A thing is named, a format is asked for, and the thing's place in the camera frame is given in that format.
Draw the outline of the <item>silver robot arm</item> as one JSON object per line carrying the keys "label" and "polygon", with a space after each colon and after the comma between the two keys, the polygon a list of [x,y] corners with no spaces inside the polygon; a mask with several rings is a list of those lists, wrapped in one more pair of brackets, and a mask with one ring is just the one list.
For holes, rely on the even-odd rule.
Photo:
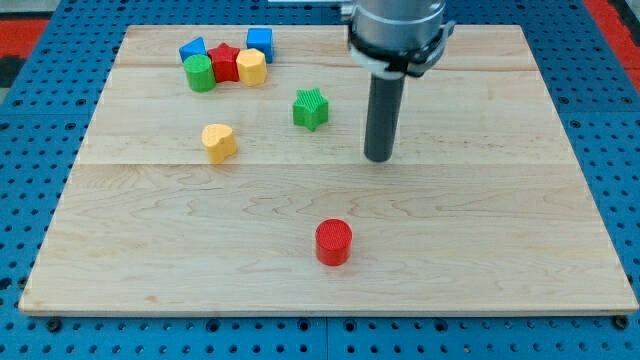
{"label": "silver robot arm", "polygon": [[455,28],[445,0],[353,0],[341,5],[355,63],[383,80],[419,78],[443,56]]}

